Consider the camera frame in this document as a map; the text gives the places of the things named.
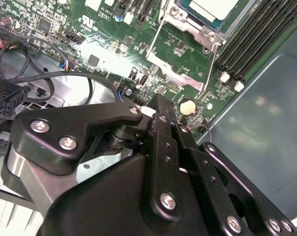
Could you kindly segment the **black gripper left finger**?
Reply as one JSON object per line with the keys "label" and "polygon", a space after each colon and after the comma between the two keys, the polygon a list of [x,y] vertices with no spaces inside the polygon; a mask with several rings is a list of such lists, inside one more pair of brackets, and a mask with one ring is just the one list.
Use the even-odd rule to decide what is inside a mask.
{"label": "black gripper left finger", "polygon": [[23,112],[13,122],[9,149],[54,175],[75,173],[78,182],[127,157],[178,152],[173,103],[157,94],[148,106],[152,115],[128,102]]}

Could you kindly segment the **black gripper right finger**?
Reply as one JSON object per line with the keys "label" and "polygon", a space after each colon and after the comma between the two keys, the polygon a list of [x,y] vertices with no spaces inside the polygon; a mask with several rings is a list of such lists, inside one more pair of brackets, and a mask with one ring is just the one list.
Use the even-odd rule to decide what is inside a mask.
{"label": "black gripper right finger", "polygon": [[214,144],[198,146],[181,124],[175,136],[209,235],[297,235],[291,220]]}

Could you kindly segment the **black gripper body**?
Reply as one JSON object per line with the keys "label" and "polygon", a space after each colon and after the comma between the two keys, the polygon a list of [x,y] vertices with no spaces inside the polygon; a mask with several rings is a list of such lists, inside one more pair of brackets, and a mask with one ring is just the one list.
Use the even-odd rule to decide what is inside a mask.
{"label": "black gripper body", "polygon": [[127,157],[82,182],[13,148],[5,166],[43,216],[39,236],[210,236],[176,151]]}

